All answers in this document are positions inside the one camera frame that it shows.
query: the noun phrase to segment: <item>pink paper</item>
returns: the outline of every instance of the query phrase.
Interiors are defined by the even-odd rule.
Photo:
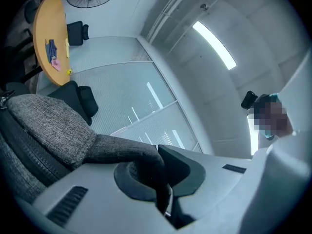
[[[60,62],[58,59],[52,59],[51,64],[57,71],[60,71]]]

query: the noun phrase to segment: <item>black chair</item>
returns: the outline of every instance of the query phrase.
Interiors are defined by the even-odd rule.
[[[13,96],[30,94],[28,87],[20,82],[10,82],[5,85],[5,89],[9,91],[14,90],[15,93]],[[48,97],[63,100],[68,106],[80,114],[89,126],[92,124],[91,117],[98,111],[98,105],[91,88],[87,86],[78,87],[77,83],[73,80],[56,89]]]
[[[35,54],[35,49],[33,46],[22,50],[26,45],[32,43],[32,35],[16,47],[7,46],[4,47],[1,51],[1,59],[3,61],[3,66],[1,68],[0,74],[0,86],[3,87],[4,84],[12,81],[21,81],[25,77],[25,66],[24,60]]]
[[[67,25],[68,43],[70,46],[81,46],[83,40],[89,39],[89,25],[83,25],[82,21],[76,21]]]

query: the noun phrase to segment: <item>desk surface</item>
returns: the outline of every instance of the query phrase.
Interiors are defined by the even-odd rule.
[[[36,56],[45,75],[56,85],[61,86],[69,82],[70,69],[69,58],[66,57],[65,40],[67,36],[67,25],[62,0],[44,0],[37,9],[33,42]],[[45,43],[54,40],[57,47],[57,58],[60,61],[60,71],[57,71],[48,61]]]

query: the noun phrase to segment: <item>glass wall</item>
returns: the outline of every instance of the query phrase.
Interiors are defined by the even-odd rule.
[[[76,65],[72,80],[92,88],[99,108],[92,117],[95,132],[201,152],[178,101],[136,39],[86,42],[82,47],[87,55],[83,49],[71,51],[71,64]],[[108,46],[114,50],[107,51]]]

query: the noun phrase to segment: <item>fluorescent light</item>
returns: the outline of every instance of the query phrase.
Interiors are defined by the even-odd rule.
[[[250,132],[250,142],[251,142],[251,152],[252,155],[255,154],[259,149],[259,133],[254,129],[254,119],[247,118]]]
[[[230,55],[229,51],[223,46],[223,44],[219,41],[217,37],[209,29],[207,29],[202,23],[199,21],[193,25],[193,28],[199,32],[204,39],[214,48],[214,50],[218,53],[218,55],[223,60],[226,67],[230,70],[236,67],[236,62],[233,57]]]
[[[184,147],[184,145],[183,145],[183,143],[182,143],[182,141],[181,141],[179,135],[177,134],[176,130],[172,130],[172,132],[174,133],[174,136],[175,136],[175,138],[176,138],[176,140],[177,140],[177,142],[178,142],[180,148],[185,149],[185,147]]]
[[[160,100],[158,99],[158,96],[157,96],[157,94],[155,93],[154,89],[152,88],[151,84],[148,82],[146,85],[147,85],[148,89],[151,91],[152,96],[154,97],[154,99],[155,99],[155,101],[156,101],[158,107],[159,107],[159,108],[163,108],[163,106],[162,106]]]

